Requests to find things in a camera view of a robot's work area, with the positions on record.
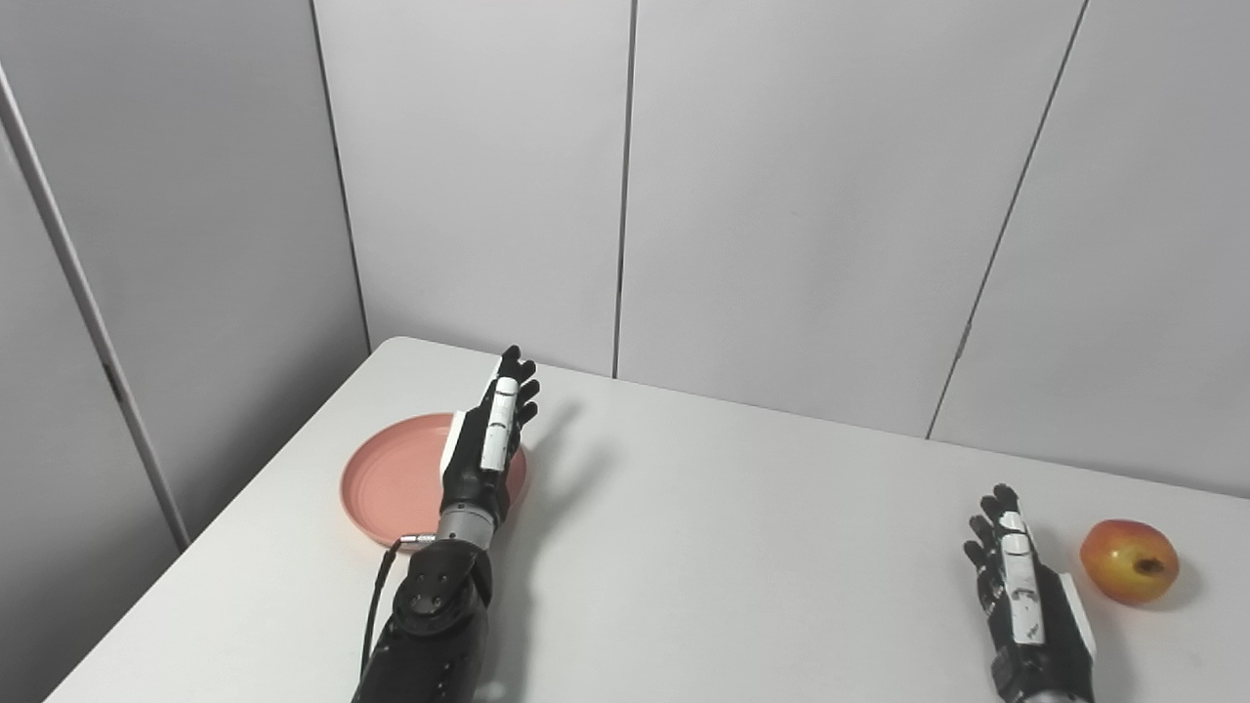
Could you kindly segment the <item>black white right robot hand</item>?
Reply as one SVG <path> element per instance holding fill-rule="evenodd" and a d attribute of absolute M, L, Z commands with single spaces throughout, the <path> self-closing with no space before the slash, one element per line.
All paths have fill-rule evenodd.
<path fill-rule="evenodd" d="M 1040 560 L 1018 492 L 998 484 L 970 517 L 978 600 L 994 645 L 990 673 L 1004 702 L 1092 702 L 1098 654 L 1070 574 Z"/>

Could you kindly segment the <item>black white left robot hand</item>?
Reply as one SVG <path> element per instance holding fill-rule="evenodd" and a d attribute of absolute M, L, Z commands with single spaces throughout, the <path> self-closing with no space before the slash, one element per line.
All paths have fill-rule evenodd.
<path fill-rule="evenodd" d="M 442 515 L 474 512 L 491 530 L 502 525 L 512 508 L 510 463 L 520 450 L 522 428 L 539 413 L 536 370 L 520 346 L 508 346 L 478 405 L 455 414 L 442 448 Z"/>

